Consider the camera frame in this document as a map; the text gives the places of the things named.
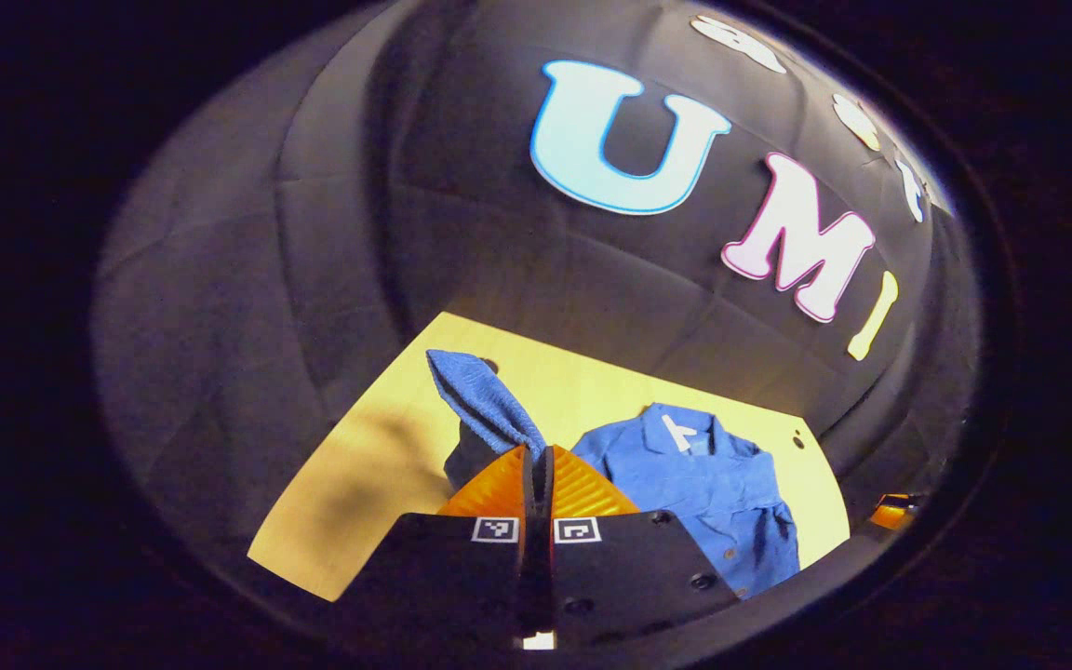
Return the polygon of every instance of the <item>screw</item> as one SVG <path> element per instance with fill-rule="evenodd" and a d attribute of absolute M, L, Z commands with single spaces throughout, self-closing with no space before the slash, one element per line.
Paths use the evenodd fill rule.
<path fill-rule="evenodd" d="M 565 601 L 565 611 L 569 614 L 589 614 L 595 609 L 595 601 L 590 598 L 568 598 Z"/>
<path fill-rule="evenodd" d="M 695 575 L 693 578 L 690 578 L 690 580 L 688 581 L 688 585 L 694 586 L 694 589 L 697 589 L 699 591 L 704 591 L 706 589 L 710 589 L 710 586 L 714 585 L 715 582 L 717 581 L 718 581 L 717 577 L 714 577 L 713 575 L 710 575 L 708 572 L 702 572 L 702 575 Z"/>

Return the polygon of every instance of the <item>blue letter u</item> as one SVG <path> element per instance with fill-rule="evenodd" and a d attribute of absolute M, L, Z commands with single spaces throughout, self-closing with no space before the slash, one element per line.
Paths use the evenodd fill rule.
<path fill-rule="evenodd" d="M 715 135 L 730 132 L 718 111 L 682 95 L 665 106 L 676 115 L 659 168 L 645 177 L 614 169 L 604 157 L 607 133 L 623 98 L 643 85 L 612 69 L 575 60 L 545 65 L 553 80 L 533 131 L 533 163 L 565 195 L 625 215 L 655 215 L 685 202 L 702 174 Z"/>

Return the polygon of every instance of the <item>blue shirt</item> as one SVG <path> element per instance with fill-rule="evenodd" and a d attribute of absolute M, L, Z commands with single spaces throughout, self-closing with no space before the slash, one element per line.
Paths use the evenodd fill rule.
<path fill-rule="evenodd" d="M 801 568 L 772 455 L 727 433 L 716 416 L 653 404 L 637 419 L 585 433 L 574 453 L 639 509 L 675 513 L 740 597 Z"/>

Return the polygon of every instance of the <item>orange object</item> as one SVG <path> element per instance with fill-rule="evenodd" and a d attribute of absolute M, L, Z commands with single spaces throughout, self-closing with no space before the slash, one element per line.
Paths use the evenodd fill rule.
<path fill-rule="evenodd" d="M 553 450 L 553 519 L 613 517 L 639 508 L 590 463 L 557 446 Z"/>
<path fill-rule="evenodd" d="M 468 480 L 437 513 L 524 517 L 523 446 L 501 455 Z M 553 519 L 612 517 L 639 508 L 590 463 L 557 446 L 553 452 Z"/>
<path fill-rule="evenodd" d="M 501 455 L 449 498 L 446 517 L 524 517 L 524 447 Z"/>
<path fill-rule="evenodd" d="M 870 521 L 890 531 L 905 528 L 912 522 L 915 508 L 918 508 L 918 503 L 922 497 L 907 495 L 907 493 L 885 495 L 876 505 L 876 512 L 872 513 Z"/>

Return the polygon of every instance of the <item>yellow table surface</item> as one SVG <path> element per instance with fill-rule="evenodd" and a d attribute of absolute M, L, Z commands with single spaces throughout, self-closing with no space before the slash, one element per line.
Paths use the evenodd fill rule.
<path fill-rule="evenodd" d="M 252 561 L 333 601 L 400 513 L 433 513 L 452 496 L 442 467 L 458 445 L 459 419 L 435 390 L 427 349 L 497 362 L 498 377 L 550 445 L 571 448 L 589 430 L 634 419 L 651 403 L 714 414 L 723 428 L 773 455 L 779 494 L 796 522 L 801 568 L 850 536 L 837 481 L 800 417 L 443 313 L 316 447 L 251 542 Z"/>

